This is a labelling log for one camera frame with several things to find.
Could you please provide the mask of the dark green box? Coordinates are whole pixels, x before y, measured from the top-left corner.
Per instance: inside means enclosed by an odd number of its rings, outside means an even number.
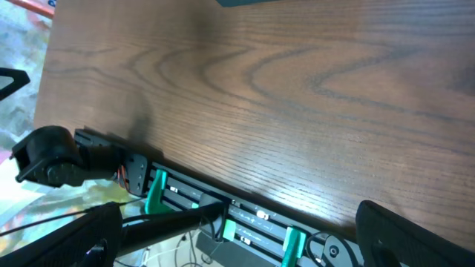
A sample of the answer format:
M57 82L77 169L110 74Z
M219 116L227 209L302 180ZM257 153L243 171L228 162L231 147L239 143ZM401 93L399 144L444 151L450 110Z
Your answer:
M252 4L273 2L278 0L216 0L222 7L239 7Z

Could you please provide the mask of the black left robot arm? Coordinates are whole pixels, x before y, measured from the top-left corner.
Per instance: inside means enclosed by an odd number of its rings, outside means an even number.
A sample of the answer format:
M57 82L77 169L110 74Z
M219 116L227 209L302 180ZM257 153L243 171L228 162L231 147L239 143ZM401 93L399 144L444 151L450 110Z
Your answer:
M115 145L77 145L68 129L45 126L14 145L10 157L19 168L18 183L79 187L86 180L111 179L122 164L123 150Z

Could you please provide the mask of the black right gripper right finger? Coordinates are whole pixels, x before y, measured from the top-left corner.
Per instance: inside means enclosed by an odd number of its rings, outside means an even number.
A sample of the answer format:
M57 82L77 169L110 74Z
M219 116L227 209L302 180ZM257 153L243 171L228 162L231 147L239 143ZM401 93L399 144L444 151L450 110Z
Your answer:
M473 266L474 253L376 204L356 213L357 243L366 266Z

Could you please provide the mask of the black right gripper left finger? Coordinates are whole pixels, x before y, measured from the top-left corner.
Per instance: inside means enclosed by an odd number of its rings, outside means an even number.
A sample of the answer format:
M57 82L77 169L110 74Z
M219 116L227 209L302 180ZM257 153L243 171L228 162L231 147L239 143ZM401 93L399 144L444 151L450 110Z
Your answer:
M50 234L1 257L1 267L112 266L119 252L122 213L108 202Z

